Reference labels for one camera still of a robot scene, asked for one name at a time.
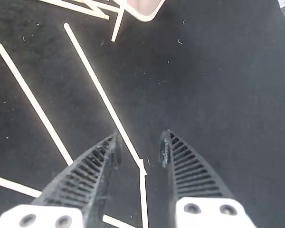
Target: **white plastic strip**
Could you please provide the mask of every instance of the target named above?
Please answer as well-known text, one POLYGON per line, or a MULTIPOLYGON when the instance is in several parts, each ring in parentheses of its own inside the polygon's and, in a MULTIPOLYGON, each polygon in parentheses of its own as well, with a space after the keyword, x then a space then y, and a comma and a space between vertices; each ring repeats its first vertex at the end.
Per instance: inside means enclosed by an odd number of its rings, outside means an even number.
POLYGON ((108 15, 105 15, 104 13, 99 13, 97 11, 93 11, 91 9, 87 9, 85 7, 81 7, 81 6, 78 6, 78 5, 75 5, 75 4, 66 2, 66 1, 62 1, 62 0, 39 0, 39 1, 46 2, 49 4, 55 5, 55 6, 60 6, 60 7, 69 9, 69 10, 74 10, 74 11, 84 13, 90 16, 106 19, 106 20, 109 20, 110 18, 108 15))
POLYGON ((103 222, 110 224, 114 227, 118 227, 118 228, 135 228, 129 224, 126 224, 125 222, 117 220, 117 219, 115 219, 111 216, 108 216, 108 215, 103 216, 103 222))
POLYGON ((108 10, 108 11, 115 12, 115 13, 119 12, 118 7, 111 6, 108 4, 104 4, 104 3, 101 3, 98 1, 93 1, 93 0, 73 0, 73 1, 80 2, 80 3, 85 3, 86 1, 89 1, 89 2, 92 2, 93 4, 95 4, 96 6, 98 6, 99 8, 102 8, 104 10, 108 10))
POLYGON ((0 177, 0 186, 35 198, 41 195, 41 191, 29 188, 27 186, 12 182, 10 180, 1 177, 0 177))
POLYGON ((88 1, 88 0, 84 0, 85 4, 90 7, 92 10, 94 10, 95 12, 99 13, 99 14, 102 14, 102 15, 105 15, 104 12, 102 12, 101 9, 99 9, 94 3, 93 1, 88 1))
POLYGON ((139 171, 139 188, 141 192, 141 207, 142 207, 142 228, 148 228, 148 208, 147 208, 147 193, 146 193, 146 175, 139 171))
POLYGON ((62 157, 66 161, 67 165, 71 165, 73 163, 73 159, 71 158, 70 154, 68 153, 67 149, 65 148, 64 144, 60 140, 58 134, 56 133, 54 127, 52 126, 51 122, 48 120, 47 116, 45 115, 44 111, 42 110, 41 106, 39 105, 38 101, 34 97, 33 93, 29 89, 28 85, 24 81, 22 75, 16 68, 15 64, 11 60, 10 56, 4 49, 3 45, 0 43, 0 55, 8 65, 10 71, 14 75, 15 79, 19 83, 21 89, 27 96, 28 100, 32 104, 33 108, 35 109, 36 113, 38 114, 40 120, 44 124, 45 128, 47 129, 48 133, 52 137, 54 143, 56 144, 57 148, 59 149, 62 157))
POLYGON ((114 26, 114 30, 113 30, 113 35, 112 35, 112 42, 116 41, 116 37, 120 28, 120 24, 122 23, 122 19, 123 19, 123 15, 124 15, 124 7, 121 6, 120 10, 118 12, 117 18, 116 18, 116 22, 115 22, 115 26, 114 26))
POLYGON ((118 116, 117 116, 113 106, 111 105, 111 102, 109 101, 109 98, 105 94, 105 91, 104 91, 103 87, 101 86, 100 82, 98 81, 98 78, 97 78, 94 70, 92 69, 89 61, 87 60, 86 55, 84 54, 82 48, 80 47, 80 45, 79 45, 79 43, 78 43, 78 41, 77 41, 77 39, 76 39, 76 37, 75 37, 71 27, 70 27, 70 25, 65 23, 63 26, 64 26, 68 36, 70 37, 70 39, 71 39, 71 41, 72 41, 72 43, 73 43, 73 45, 74 45, 74 47, 75 47, 79 57, 81 58, 81 61, 85 65, 87 72, 89 73, 89 75, 90 75, 90 77, 91 77, 91 79, 92 79, 96 89, 98 90, 98 92, 99 92, 99 94, 100 94, 100 96, 101 96, 101 98, 102 98, 106 108, 108 109, 108 111, 109 111, 109 113, 110 113, 114 123, 116 124, 116 127, 119 130, 119 133, 122 136, 125 144, 127 145, 127 147, 129 149, 129 151, 130 151, 134 161, 136 162, 137 166, 139 167, 140 172, 142 172, 142 174, 144 174, 144 175, 147 175, 147 172, 144 169, 143 163, 140 162, 140 158, 139 158, 135 148, 133 147, 127 132, 125 131, 122 123, 120 122, 120 120, 119 120, 119 118, 118 118, 118 116))

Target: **screw hole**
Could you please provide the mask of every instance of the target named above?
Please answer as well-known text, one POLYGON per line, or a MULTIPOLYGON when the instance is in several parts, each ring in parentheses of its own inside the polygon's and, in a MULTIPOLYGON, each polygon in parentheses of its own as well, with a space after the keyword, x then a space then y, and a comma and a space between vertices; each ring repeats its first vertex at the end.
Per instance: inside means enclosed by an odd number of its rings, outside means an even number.
POLYGON ((61 216, 57 219, 55 227, 56 228, 68 228, 72 224, 72 219, 68 215, 61 216))
POLYGON ((184 210, 185 210, 185 212, 188 212, 191 214, 200 214, 201 213, 200 207, 194 203, 186 204, 184 210))
POLYGON ((232 216, 234 216, 234 215, 238 214, 237 210, 233 206, 230 206, 230 205, 227 205, 227 204, 220 206, 219 210, 220 210, 220 212, 222 214, 225 214, 225 215, 232 215, 232 216))
POLYGON ((21 221, 20 221, 20 226, 21 227, 29 227, 30 225, 32 225, 36 220, 36 215, 34 214, 29 214, 24 216, 21 221))

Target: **debris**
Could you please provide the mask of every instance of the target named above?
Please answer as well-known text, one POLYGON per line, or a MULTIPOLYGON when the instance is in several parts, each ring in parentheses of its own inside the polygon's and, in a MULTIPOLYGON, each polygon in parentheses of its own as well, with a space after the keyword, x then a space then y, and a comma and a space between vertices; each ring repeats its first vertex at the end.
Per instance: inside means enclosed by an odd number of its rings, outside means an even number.
POLYGON ((177 42, 178 42, 179 44, 182 44, 182 42, 180 42, 180 38, 177 40, 177 42))

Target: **thin white rod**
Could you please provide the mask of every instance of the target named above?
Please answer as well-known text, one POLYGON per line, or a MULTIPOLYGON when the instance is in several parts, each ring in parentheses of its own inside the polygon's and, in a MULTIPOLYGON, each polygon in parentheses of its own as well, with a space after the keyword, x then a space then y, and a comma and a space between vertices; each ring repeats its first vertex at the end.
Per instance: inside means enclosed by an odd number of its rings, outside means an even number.
POLYGON ((147 193, 146 193, 146 175, 139 170, 139 188, 141 193, 141 207, 142 207, 142 228, 148 228, 148 208, 147 208, 147 193))
POLYGON ((110 102, 109 98, 105 94, 105 91, 104 91, 103 87, 101 86, 101 84, 100 84, 100 82, 99 82, 99 80, 98 80, 94 70, 92 69, 89 61, 87 60, 85 53, 83 52, 82 48, 80 47, 80 44, 78 43, 78 41, 77 41, 77 39, 76 39, 76 37, 75 37, 75 35, 74 35, 70 25, 65 23, 63 26, 64 26, 64 28, 66 30, 66 33, 70 37, 71 42, 73 43, 73 45, 74 45, 74 47, 75 47, 79 57, 81 58, 81 61, 83 62, 84 66, 86 67, 86 70, 89 73, 89 75, 90 75, 90 77, 91 77, 91 79, 92 79, 96 89, 98 90, 98 92, 99 92, 99 94, 100 94, 100 96, 101 96, 101 98, 102 98, 106 108, 108 109, 108 111, 109 111, 109 113, 111 115, 111 118, 113 119, 114 123, 116 124, 116 127, 117 127, 120 135, 122 136, 125 144, 127 145, 127 147, 129 149, 129 151, 130 151, 134 161, 136 162, 137 166, 141 169, 141 171, 143 173, 145 173, 145 175, 146 175, 147 174, 146 170, 144 169, 143 164, 141 164, 140 158, 139 158, 135 148, 133 147, 127 132, 125 131, 122 123, 120 122, 120 120, 119 120, 119 118, 118 118, 118 116, 117 116, 113 106, 111 105, 111 102, 110 102))
POLYGON ((1 177, 0 177, 0 186, 7 188, 7 189, 17 191, 17 192, 20 192, 20 193, 28 195, 28 196, 35 197, 35 198, 37 198, 41 195, 41 191, 29 188, 29 187, 24 186, 22 184, 12 182, 10 180, 7 180, 7 179, 1 178, 1 177))
POLYGON ((105 13, 102 12, 102 10, 98 6, 96 6, 93 2, 87 0, 84 0, 84 2, 88 7, 90 7, 95 12, 105 15, 105 13))
POLYGON ((33 108, 35 109, 37 115, 39 116, 40 120, 42 121, 43 125, 47 129, 48 133, 52 137, 54 143, 56 144, 57 148, 59 149, 62 157, 66 161, 67 165, 71 165, 73 163, 73 159, 71 158, 70 154, 68 153, 67 149, 65 148, 64 144, 60 140, 58 134, 56 133, 53 125, 48 120, 46 114, 42 110, 40 104, 38 103, 37 99, 31 92, 29 86, 24 81, 22 75, 18 71, 17 67, 15 66, 14 62, 11 60, 10 56, 4 49, 3 45, 0 43, 0 55, 2 56, 5 63, 8 65, 10 71, 14 75, 15 79, 19 83, 21 89, 23 90, 24 94, 27 96, 28 100, 32 104, 33 108))
POLYGON ((120 28, 120 24, 122 23, 122 19, 123 19, 123 15, 124 15, 124 6, 120 6, 117 18, 116 18, 116 22, 115 22, 115 26, 114 26, 114 30, 113 30, 113 35, 112 35, 112 42, 116 41, 116 37, 120 28))
MULTIPOLYGON (((86 0, 73 0, 73 1, 80 2, 80 3, 84 4, 85 3, 84 1, 86 1, 86 0)), ((111 5, 108 5, 108 4, 104 4, 104 3, 101 3, 101 2, 98 2, 98 1, 93 1, 93 0, 88 0, 88 1, 93 2, 96 6, 98 6, 99 8, 102 8, 104 10, 108 10, 108 11, 115 12, 115 13, 119 12, 119 8, 118 7, 111 6, 111 5)))
POLYGON ((103 216, 103 222, 107 223, 107 224, 110 224, 114 227, 118 227, 118 228, 135 228, 125 222, 122 222, 120 220, 117 220, 111 216, 108 216, 108 215, 104 215, 103 216))
POLYGON ((60 6, 60 7, 69 9, 69 10, 74 10, 74 11, 84 13, 84 14, 87 14, 90 16, 102 18, 105 20, 109 20, 109 18, 110 18, 108 15, 100 14, 100 13, 97 13, 97 12, 91 10, 91 9, 87 9, 85 7, 81 7, 81 6, 66 2, 66 1, 61 1, 61 0, 39 0, 39 1, 46 2, 49 4, 55 5, 55 6, 60 6))

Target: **black floor mat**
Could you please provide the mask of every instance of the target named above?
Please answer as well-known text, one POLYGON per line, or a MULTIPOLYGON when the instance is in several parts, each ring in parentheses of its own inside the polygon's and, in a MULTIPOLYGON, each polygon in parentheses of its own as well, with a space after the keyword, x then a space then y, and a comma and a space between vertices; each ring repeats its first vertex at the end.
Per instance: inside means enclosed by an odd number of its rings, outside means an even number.
MULTIPOLYGON (((167 227, 158 140, 173 129, 217 171, 257 227, 284 228, 285 17, 278 2, 167 0, 148 23, 125 13, 111 43, 115 17, 108 22, 43 2, 0 1, 0 42, 71 156, 115 126, 64 22, 145 160, 150 227, 167 227)), ((128 164, 110 191, 119 193, 120 204, 115 196, 108 210, 139 228, 138 170, 128 164)), ((41 190, 64 166, 0 57, 0 176, 41 190)), ((0 209, 20 203, 16 199, 0 199, 0 209)))

